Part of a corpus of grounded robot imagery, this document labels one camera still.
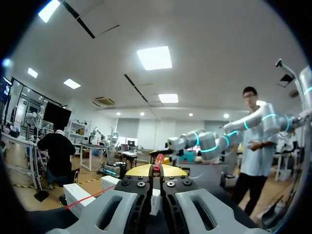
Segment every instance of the square ceiling light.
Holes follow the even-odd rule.
[[[50,1],[39,13],[39,17],[46,23],[60,5],[58,0]]]
[[[79,88],[81,85],[74,82],[72,79],[66,80],[63,84],[66,84],[67,86],[71,87],[72,89]]]
[[[158,95],[162,103],[178,103],[177,94],[159,94]]]
[[[33,78],[37,78],[38,73],[35,72],[33,69],[28,68],[28,74],[31,75]]]
[[[138,50],[136,53],[145,70],[172,68],[169,48],[167,46]]]

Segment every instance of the monitor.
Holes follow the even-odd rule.
[[[66,127],[71,115],[71,111],[66,110],[60,106],[56,106],[50,102],[45,107],[43,120],[61,127]]]
[[[0,101],[6,104],[10,94],[12,83],[5,77],[0,79]]]

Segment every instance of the red laser line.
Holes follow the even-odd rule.
[[[82,201],[84,201],[84,200],[86,200],[86,199],[88,199],[88,198],[91,198],[91,197],[94,197],[94,196],[99,195],[99,194],[101,194],[101,193],[104,193],[105,191],[107,191],[107,190],[109,190],[109,189],[112,189],[112,188],[114,188],[114,187],[115,187],[115,185],[113,185],[113,186],[111,186],[111,187],[109,187],[109,188],[107,188],[107,189],[104,189],[104,190],[102,190],[102,191],[100,191],[100,192],[98,192],[98,193],[96,193],[96,194],[93,194],[93,195],[91,195],[91,196],[85,197],[85,198],[83,198],[83,199],[81,199],[81,200],[79,200],[79,201],[75,201],[73,204],[71,204],[71,205],[69,205],[69,206],[66,206],[65,209],[68,210],[68,209],[71,208],[72,206],[75,206],[76,204],[78,204],[78,203],[80,203],[80,202],[82,202]]]

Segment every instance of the man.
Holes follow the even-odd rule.
[[[256,104],[258,93],[253,87],[244,89],[243,98],[251,113],[260,108]],[[238,205],[246,192],[250,190],[250,200],[245,208],[248,215],[253,212],[270,173],[276,144],[277,134],[266,137],[262,124],[244,132],[241,171],[232,198]]]
[[[70,155],[76,150],[63,130],[64,127],[54,124],[55,133],[47,134],[37,144],[40,150],[48,150],[49,153],[46,172],[49,189],[53,189],[53,181],[67,183],[72,170]]]

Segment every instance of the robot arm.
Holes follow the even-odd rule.
[[[90,133],[92,140],[94,139],[97,132],[100,134],[101,139],[106,139],[106,135],[104,135],[104,133],[98,127],[95,127],[94,130]]]
[[[259,123],[263,123],[263,131],[265,134],[272,134],[280,131],[278,123],[278,115],[275,113],[273,105],[267,103],[261,106],[254,113],[239,119],[237,121],[224,125],[225,133],[231,133],[233,131],[245,131],[252,127],[257,126]]]
[[[213,132],[201,129],[183,134],[180,138],[169,138],[168,146],[178,151],[200,145],[203,161],[211,162],[218,158],[222,151],[242,141],[241,131],[255,127],[259,123],[263,124],[264,134],[269,136],[281,131],[292,132],[296,127],[302,126],[303,122],[302,119],[293,116],[278,116],[273,105],[267,103],[247,117],[226,124],[223,127],[226,134],[220,137],[217,143]]]

